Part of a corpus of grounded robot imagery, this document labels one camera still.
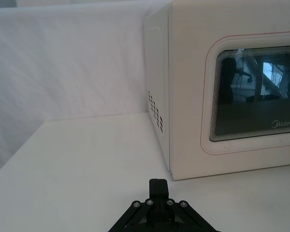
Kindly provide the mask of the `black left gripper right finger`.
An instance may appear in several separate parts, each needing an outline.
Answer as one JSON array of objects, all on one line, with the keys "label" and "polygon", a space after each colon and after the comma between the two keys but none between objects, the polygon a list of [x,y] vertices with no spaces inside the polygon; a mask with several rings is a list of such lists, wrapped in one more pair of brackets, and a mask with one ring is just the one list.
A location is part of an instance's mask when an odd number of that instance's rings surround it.
[{"label": "black left gripper right finger", "polygon": [[159,226],[164,232],[216,231],[187,201],[169,198],[165,179],[159,179]]}]

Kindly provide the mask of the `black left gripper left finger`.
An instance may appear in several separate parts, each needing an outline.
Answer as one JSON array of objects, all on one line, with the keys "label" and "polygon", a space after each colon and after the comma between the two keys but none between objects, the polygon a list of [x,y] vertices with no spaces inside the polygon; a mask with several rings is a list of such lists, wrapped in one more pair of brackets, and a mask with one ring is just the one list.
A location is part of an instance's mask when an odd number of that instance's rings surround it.
[{"label": "black left gripper left finger", "polygon": [[133,201],[109,232],[145,232],[147,215],[159,198],[159,179],[149,180],[149,198],[144,202]]}]

